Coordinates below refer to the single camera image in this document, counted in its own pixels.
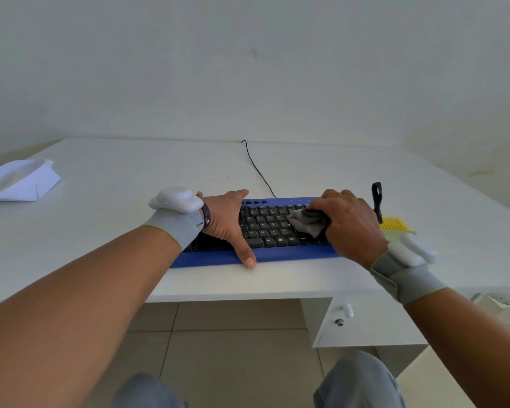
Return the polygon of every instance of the folded white paper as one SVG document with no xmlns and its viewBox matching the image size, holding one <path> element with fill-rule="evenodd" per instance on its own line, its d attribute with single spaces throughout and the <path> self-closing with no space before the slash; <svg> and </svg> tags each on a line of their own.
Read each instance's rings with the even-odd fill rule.
<svg viewBox="0 0 510 408">
<path fill-rule="evenodd" d="M 51 160 L 14 160 L 0 166 L 0 201 L 34 201 L 45 195 L 60 176 Z"/>
</svg>

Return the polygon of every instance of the hand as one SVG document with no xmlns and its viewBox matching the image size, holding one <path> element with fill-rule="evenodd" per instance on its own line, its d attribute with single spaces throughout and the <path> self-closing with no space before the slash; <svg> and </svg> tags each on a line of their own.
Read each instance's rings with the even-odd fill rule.
<svg viewBox="0 0 510 408">
<path fill-rule="evenodd" d="M 338 254 L 370 269 L 374 261 L 387 251 L 389 241 L 378 223 L 376 213 L 364 199 L 349 190 L 327 189 L 308 209 L 323 211 L 331 218 L 327 239 Z"/>
<path fill-rule="evenodd" d="M 244 266 L 252 269 L 257 264 L 257 260 L 238 224 L 242 200 L 249 192 L 249 190 L 243 189 L 236 192 L 231 190 L 220 196 L 202 197 L 202 192 L 197 192 L 196 195 L 208 205 L 211 213 L 210 224 L 202 232 L 229 242 Z"/>
</svg>

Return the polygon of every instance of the person's leg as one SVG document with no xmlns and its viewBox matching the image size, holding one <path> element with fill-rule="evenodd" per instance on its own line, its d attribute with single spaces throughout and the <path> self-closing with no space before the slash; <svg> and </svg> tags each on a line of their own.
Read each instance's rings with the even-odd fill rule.
<svg viewBox="0 0 510 408">
<path fill-rule="evenodd" d="M 338 360 L 314 393 L 316 408 L 405 408 L 387 367 L 366 352 Z"/>
<path fill-rule="evenodd" d="M 110 408 L 184 408 L 164 382 L 148 374 L 136 374 L 117 390 Z"/>
</svg>

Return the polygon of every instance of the blue keyboard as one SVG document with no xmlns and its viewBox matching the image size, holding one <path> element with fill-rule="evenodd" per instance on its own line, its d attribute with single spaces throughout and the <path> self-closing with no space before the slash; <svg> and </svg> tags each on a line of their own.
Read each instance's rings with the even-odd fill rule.
<svg viewBox="0 0 510 408">
<path fill-rule="evenodd" d="M 302 209 L 315 197 L 246 199 L 238 222 L 258 262 L 301 260 L 338 256 L 324 232 L 317 238 L 300 233 L 287 221 L 290 212 Z M 201 233 L 174 261 L 172 267 L 240 263 L 232 246 Z"/>
</svg>

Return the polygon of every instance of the person's left arm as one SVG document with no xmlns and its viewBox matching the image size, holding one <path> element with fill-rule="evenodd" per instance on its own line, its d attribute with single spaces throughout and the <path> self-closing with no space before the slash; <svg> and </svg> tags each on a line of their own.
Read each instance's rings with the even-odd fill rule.
<svg viewBox="0 0 510 408">
<path fill-rule="evenodd" d="M 204 232 L 229 241 L 251 268 L 238 226 L 247 193 L 203 198 L 211 212 Z M 81 405 L 180 252 L 168 233 L 141 226 L 0 303 L 0 406 Z"/>
</svg>

